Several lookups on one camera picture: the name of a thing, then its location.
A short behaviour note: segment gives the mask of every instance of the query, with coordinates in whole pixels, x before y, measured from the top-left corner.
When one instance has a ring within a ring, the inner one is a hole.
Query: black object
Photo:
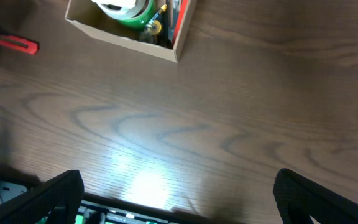
[[[78,170],[69,170],[0,205],[0,223],[75,222],[84,185]]]
[[[276,176],[273,194],[284,224],[358,223],[358,204],[289,170]]]

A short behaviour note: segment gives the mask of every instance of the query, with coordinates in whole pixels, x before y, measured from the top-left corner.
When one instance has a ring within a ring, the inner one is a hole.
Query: white object
[[[99,4],[111,4],[113,6],[124,7],[127,9],[132,9],[136,6],[137,0],[92,0],[95,3]]]
[[[136,16],[143,9],[146,0],[137,0],[135,7],[133,8],[120,8],[120,9],[110,9],[108,5],[98,3],[98,6],[106,13],[109,17],[117,20],[130,19]]]

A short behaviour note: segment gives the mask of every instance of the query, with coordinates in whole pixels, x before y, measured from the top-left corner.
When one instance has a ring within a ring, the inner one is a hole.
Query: cardboard box
[[[162,6],[164,2],[164,0],[158,0],[158,6]],[[178,62],[196,2],[197,0],[188,0],[185,15],[173,49],[137,41],[139,32],[125,27],[118,23],[118,21],[108,17],[92,0],[70,0],[65,19],[95,39],[164,58],[172,62]]]

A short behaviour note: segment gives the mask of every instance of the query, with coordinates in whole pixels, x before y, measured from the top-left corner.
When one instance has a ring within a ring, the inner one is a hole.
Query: green tape roll
[[[149,4],[147,5],[145,11],[142,14],[131,19],[121,20],[119,22],[133,29],[144,30],[144,27],[151,20],[156,11],[157,7],[154,3],[154,0],[149,0]]]

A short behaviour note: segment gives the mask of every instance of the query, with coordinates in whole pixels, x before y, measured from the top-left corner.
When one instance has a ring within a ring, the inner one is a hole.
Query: wooden surface
[[[41,43],[0,49],[0,173],[79,169],[103,197],[281,223],[287,167],[358,203],[358,0],[199,0],[178,65],[88,37],[66,5],[0,0]]]

